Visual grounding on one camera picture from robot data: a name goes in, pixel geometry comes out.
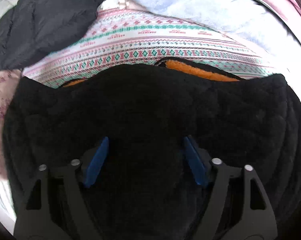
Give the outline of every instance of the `patterned fabric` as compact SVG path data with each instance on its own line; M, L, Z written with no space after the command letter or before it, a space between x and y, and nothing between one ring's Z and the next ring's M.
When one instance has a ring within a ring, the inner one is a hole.
M276 72L253 51L211 29L147 12L111 9L99 13L81 40L48 55L23 74L57 88L111 66L154 64L169 56L209 64L246 79Z

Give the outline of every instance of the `black garment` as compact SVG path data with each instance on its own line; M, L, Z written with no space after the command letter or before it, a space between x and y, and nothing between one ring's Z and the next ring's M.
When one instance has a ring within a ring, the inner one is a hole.
M0 70L30 66L84 36L104 0L19 0L0 20Z
M284 76L217 82L144 64L59 89L21 79L3 132L17 216L39 165L66 165L108 136L82 192L105 239L185 239L207 200L180 152L189 134L227 165L254 166L283 225L301 201L301 103Z

